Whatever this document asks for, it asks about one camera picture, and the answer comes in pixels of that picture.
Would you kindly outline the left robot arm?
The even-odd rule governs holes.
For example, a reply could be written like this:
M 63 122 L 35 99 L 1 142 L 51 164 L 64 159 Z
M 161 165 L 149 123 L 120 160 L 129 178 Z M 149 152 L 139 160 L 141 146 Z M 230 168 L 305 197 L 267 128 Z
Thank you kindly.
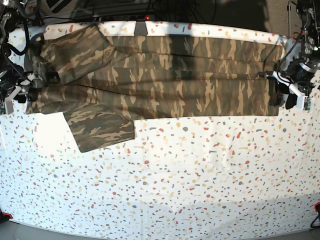
M 320 2 L 297 0 L 293 4 L 301 20 L 300 32 L 274 70 L 259 75 L 271 85 L 272 107 L 285 105 L 287 110 L 296 107 L 311 111 L 312 90 L 320 87 L 314 80 L 320 70 Z

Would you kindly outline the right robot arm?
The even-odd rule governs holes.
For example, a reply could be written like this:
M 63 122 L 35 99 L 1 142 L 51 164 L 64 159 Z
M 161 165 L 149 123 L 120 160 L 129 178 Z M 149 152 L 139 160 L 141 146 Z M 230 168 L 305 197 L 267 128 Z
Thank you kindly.
M 44 85 L 42 78 L 33 72 L 25 72 L 12 60 L 11 54 L 21 57 L 31 47 L 28 22 L 34 22 L 39 16 L 36 0 L 2 0 L 0 2 L 0 114 L 10 115 L 14 112 L 13 101 L 25 103 L 31 89 Z M 22 24 L 25 47 L 17 49 L 9 43 L 9 34 Z

